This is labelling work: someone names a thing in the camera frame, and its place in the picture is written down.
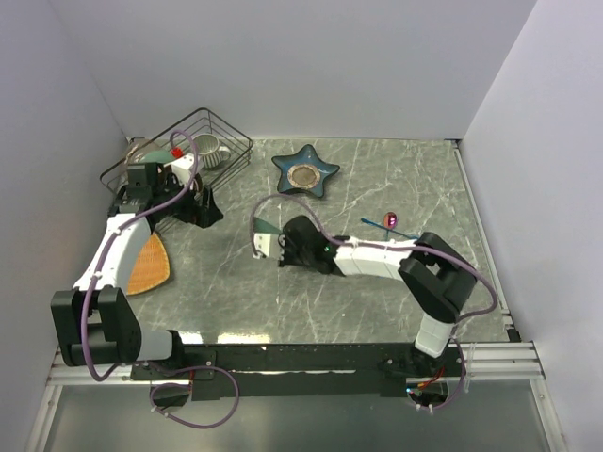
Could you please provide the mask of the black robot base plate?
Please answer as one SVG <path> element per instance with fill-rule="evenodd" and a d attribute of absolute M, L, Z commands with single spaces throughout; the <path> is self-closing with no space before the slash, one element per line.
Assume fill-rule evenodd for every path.
<path fill-rule="evenodd" d="M 185 384 L 194 401 L 223 397 L 403 397 L 409 379 L 461 376 L 457 347 L 431 358 L 410 343 L 184 345 L 172 362 L 133 367 L 134 381 Z"/>

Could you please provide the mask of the clear glass jar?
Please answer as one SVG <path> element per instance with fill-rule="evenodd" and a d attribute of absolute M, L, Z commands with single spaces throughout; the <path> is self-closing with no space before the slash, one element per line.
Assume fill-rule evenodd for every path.
<path fill-rule="evenodd" d="M 133 137 L 126 148 L 124 156 L 124 164 L 141 163 L 148 152 L 149 139 L 146 137 Z"/>

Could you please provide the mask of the dark green cloth napkin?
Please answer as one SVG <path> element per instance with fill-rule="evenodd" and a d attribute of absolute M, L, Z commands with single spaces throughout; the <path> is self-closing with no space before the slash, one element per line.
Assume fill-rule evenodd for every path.
<path fill-rule="evenodd" d="M 254 234 L 275 234 L 275 235 L 279 235 L 281 234 L 281 230 L 270 224 L 269 222 L 261 219 L 261 218 L 254 218 L 253 219 L 253 233 Z"/>

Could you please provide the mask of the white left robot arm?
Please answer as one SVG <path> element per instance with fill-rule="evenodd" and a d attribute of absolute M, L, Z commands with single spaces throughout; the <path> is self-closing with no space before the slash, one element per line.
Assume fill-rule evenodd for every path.
<path fill-rule="evenodd" d="M 126 292 L 135 263 L 156 224 L 166 217 L 200 228 L 223 218 L 213 191 L 204 186 L 201 164 L 191 155 L 173 162 L 132 164 L 107 213 L 101 244 L 73 288 L 51 300 L 58 345 L 65 364 L 153 362 L 167 379 L 186 370 L 187 355 L 177 331 L 142 327 Z"/>

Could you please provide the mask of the green ceramic bowl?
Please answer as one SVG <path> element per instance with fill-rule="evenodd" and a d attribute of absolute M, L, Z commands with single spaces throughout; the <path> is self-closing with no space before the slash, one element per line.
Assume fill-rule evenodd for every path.
<path fill-rule="evenodd" d="M 150 151 L 141 159 L 141 163 L 159 163 L 162 165 L 169 164 L 174 160 L 173 155 L 165 150 Z"/>

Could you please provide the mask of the striped grey ceramic mug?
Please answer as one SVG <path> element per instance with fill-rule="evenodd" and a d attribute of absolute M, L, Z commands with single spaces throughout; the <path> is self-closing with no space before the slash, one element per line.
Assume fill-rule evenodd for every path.
<path fill-rule="evenodd" d="M 206 170 L 213 170 L 231 158 L 231 150 L 213 134 L 199 134 L 193 139 Z"/>

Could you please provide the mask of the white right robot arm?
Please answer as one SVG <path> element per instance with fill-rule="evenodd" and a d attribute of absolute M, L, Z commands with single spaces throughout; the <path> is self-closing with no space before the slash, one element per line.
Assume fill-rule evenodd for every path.
<path fill-rule="evenodd" d="M 285 225 L 276 243 L 282 266 L 404 282 L 423 311 L 414 340 L 413 366 L 430 376 L 444 365 L 444 350 L 478 274 L 439 235 L 424 233 L 417 240 L 388 242 L 328 237 L 308 217 L 298 216 Z"/>

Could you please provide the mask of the iridescent rainbow metal spoon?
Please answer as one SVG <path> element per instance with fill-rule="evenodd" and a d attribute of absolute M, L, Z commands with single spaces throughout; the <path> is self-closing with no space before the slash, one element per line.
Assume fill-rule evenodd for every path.
<path fill-rule="evenodd" d="M 386 229 L 393 230 L 398 224 L 398 216 L 394 212 L 387 212 L 383 217 L 383 226 Z"/>

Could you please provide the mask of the aluminium frame rail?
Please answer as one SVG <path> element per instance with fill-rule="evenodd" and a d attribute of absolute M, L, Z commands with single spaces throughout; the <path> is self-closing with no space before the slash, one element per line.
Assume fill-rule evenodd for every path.
<path fill-rule="evenodd" d="M 536 346 L 527 343 L 462 344 L 468 376 L 474 380 L 544 379 Z"/>

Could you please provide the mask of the blue star-shaped ceramic dish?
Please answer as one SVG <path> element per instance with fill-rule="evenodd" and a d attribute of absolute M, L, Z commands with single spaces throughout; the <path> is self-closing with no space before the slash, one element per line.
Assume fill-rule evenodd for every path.
<path fill-rule="evenodd" d="M 275 155 L 271 162 L 280 171 L 279 193 L 304 193 L 317 199 L 324 197 L 325 182 L 340 171 L 339 165 L 322 160 L 312 144 L 305 144 L 294 154 Z"/>

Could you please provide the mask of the orange woven fan-shaped mat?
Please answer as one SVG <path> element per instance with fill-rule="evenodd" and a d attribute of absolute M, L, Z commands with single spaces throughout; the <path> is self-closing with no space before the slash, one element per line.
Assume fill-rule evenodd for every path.
<path fill-rule="evenodd" d="M 126 294 L 146 293 L 165 283 L 171 275 L 166 248 L 157 233 L 153 233 L 141 249 L 127 285 Z"/>

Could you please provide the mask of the blue metal fork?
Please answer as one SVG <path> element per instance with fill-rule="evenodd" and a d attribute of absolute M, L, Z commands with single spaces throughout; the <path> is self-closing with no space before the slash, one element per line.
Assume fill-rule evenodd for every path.
<path fill-rule="evenodd" d="M 402 233 L 400 231 L 397 231 L 396 229 L 387 228 L 387 227 L 383 226 L 382 224 L 379 224 L 379 223 L 377 223 L 375 221 L 371 221 L 371 220 L 369 220 L 367 218 L 360 218 L 360 221 L 362 223 L 366 224 L 366 225 L 373 226 L 373 227 L 376 227 L 376 228 L 381 229 L 383 231 L 386 231 L 389 234 L 396 234 L 396 235 L 405 237 L 406 239 L 409 239 L 409 240 L 417 240 L 419 238 L 419 236 L 416 235 L 416 234 Z"/>

